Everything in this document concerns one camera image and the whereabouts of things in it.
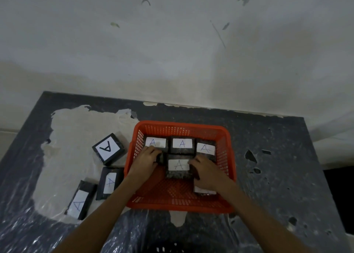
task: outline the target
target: basket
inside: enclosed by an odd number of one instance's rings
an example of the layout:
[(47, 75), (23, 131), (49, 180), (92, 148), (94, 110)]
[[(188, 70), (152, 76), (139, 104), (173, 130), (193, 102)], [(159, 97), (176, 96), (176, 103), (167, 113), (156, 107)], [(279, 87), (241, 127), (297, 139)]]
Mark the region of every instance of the basket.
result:
[[(235, 157), (231, 147), (229, 132), (221, 126), (164, 121), (140, 121), (134, 128), (124, 177), (127, 176), (134, 158), (143, 148), (144, 135), (190, 136), (216, 141), (216, 159), (218, 167), (229, 178), (236, 181)], [(219, 194), (200, 196), (193, 192), (193, 181), (168, 179), (165, 167), (157, 166), (151, 177), (130, 198), (127, 206), (135, 209), (157, 209), (190, 211), (200, 213), (231, 213), (232, 206)]]

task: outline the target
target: wall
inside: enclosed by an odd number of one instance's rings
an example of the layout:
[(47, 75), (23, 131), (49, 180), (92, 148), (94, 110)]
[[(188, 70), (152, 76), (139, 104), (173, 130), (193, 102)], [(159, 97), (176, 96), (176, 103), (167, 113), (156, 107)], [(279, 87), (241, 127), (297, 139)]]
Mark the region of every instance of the wall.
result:
[(0, 0), (0, 128), (52, 90), (303, 116), (321, 162), (343, 158), (354, 0), (142, 1)]

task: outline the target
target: white paper label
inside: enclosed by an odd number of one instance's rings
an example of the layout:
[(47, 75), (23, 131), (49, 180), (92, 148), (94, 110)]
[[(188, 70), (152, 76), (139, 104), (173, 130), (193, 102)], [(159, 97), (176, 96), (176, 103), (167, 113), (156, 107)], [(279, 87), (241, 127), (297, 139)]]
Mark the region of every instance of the white paper label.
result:
[(169, 171), (188, 171), (189, 164), (188, 159), (180, 159), (180, 160), (169, 160)]
[(73, 201), (69, 206), (67, 215), (72, 216), (75, 219), (78, 219), (87, 196), (88, 196), (88, 192), (78, 190)]
[(197, 186), (194, 186), (194, 192), (197, 192), (197, 193), (204, 193), (204, 194), (213, 194), (213, 195), (216, 194), (216, 191), (204, 190), (204, 189), (199, 188), (199, 187), (197, 187)]
[(215, 155), (215, 146), (198, 143), (197, 152)]
[(145, 146), (154, 146), (156, 148), (165, 148), (166, 147), (166, 138), (156, 138), (156, 137), (147, 137)]
[(98, 144), (96, 149), (104, 161), (120, 150), (117, 143), (114, 142), (111, 136)]
[(106, 182), (104, 184), (103, 193), (111, 194), (114, 191), (115, 178), (117, 177), (117, 173), (108, 173), (106, 176)]
[(174, 138), (172, 140), (172, 148), (193, 148), (192, 139)]

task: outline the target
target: person's right arm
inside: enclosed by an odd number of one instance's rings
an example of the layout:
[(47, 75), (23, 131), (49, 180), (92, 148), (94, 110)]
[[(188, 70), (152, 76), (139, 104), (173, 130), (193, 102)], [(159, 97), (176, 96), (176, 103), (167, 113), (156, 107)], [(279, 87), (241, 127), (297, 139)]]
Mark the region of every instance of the person's right arm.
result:
[(200, 178), (194, 179), (194, 184), (199, 188), (216, 191), (228, 201), (264, 252), (311, 252), (299, 238), (251, 201), (238, 185), (212, 161), (206, 157), (197, 156), (190, 160), (189, 164), (197, 169)]

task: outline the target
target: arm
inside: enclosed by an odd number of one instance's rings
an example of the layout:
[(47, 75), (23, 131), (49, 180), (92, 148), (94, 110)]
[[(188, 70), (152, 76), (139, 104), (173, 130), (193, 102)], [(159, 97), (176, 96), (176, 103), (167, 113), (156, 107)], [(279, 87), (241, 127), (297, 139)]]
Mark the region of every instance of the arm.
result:
[(200, 177), (199, 180), (194, 179), (194, 184), (199, 188), (216, 191), (228, 201), (264, 252), (310, 252), (300, 239), (252, 202), (212, 161), (197, 156), (189, 164), (197, 169)]
[(89, 215), (52, 253), (99, 253), (126, 203), (150, 177), (161, 151), (144, 147), (119, 187)]

